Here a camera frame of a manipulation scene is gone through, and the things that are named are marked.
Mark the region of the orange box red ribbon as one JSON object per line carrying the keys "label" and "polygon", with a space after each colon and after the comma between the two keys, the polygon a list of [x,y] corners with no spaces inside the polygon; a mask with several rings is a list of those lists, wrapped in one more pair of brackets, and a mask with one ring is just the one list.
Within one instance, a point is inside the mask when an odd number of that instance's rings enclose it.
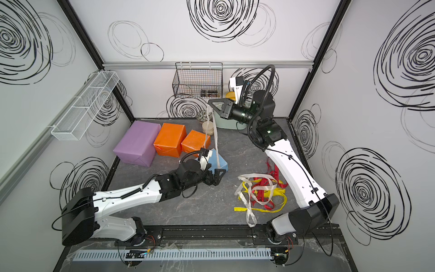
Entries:
{"label": "orange box red ribbon", "polygon": [[154,142],[157,154],[179,158],[182,153],[181,143],[186,136],[184,125],[164,123]]}

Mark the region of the blue gift box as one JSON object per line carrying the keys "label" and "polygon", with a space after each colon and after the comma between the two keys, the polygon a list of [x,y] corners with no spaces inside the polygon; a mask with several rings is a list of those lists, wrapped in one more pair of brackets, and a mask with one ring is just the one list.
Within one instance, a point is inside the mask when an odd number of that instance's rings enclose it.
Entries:
{"label": "blue gift box", "polygon": [[208,158],[211,172],[215,172],[216,169],[229,171],[227,161],[220,154],[217,154],[214,148],[210,150],[209,154],[211,154]]}

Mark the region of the purple gift box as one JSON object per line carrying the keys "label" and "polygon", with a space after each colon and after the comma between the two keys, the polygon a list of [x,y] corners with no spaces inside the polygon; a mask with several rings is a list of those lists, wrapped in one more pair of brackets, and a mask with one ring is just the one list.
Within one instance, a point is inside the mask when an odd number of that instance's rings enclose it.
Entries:
{"label": "purple gift box", "polygon": [[124,163],[150,167],[156,155],[154,142],[161,128],[160,124],[134,121],[113,152]]}

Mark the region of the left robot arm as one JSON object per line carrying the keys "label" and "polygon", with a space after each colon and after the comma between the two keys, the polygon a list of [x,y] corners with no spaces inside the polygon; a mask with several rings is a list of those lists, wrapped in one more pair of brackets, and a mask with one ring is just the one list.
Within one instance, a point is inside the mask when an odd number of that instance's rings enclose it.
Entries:
{"label": "left robot arm", "polygon": [[140,245],[147,235],[142,220],[137,216],[118,218],[115,213],[182,196],[184,191],[197,189],[199,184],[217,186],[226,172],[212,169],[208,159],[189,159],[179,163],[177,169],[154,175],[133,187],[106,192],[83,188],[62,209],[62,245],[73,246],[94,238]]}

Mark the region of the yellow ribbon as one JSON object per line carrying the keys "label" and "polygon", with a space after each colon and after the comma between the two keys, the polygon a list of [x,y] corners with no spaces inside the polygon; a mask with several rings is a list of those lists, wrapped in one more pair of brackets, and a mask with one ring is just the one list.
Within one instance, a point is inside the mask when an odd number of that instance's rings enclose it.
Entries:
{"label": "yellow ribbon", "polygon": [[263,189],[268,185],[267,179],[255,179],[249,180],[246,178],[241,179],[241,184],[237,188],[235,195],[240,201],[244,203],[244,207],[234,207],[235,212],[245,212],[248,211],[248,201],[246,197],[248,196],[249,189],[250,194],[250,204],[253,211],[260,211],[262,213],[278,213],[283,210],[287,204],[288,198],[286,196],[286,189],[288,184],[283,181],[272,180],[272,184],[276,185],[275,189]]}

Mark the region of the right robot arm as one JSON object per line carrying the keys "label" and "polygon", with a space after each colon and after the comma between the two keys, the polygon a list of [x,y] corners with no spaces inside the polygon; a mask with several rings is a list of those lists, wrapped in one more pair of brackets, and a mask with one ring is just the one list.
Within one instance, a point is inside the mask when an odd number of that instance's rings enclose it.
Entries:
{"label": "right robot arm", "polygon": [[331,219],[339,199],[315,182],[295,155],[284,130],[275,122],[274,97],[271,87],[275,66],[268,65],[253,80],[234,79],[236,100],[210,99],[208,105],[222,118],[246,124],[246,134],[278,167],[295,196],[298,208],[270,220],[266,224],[269,240],[280,243],[286,235],[306,235]]}

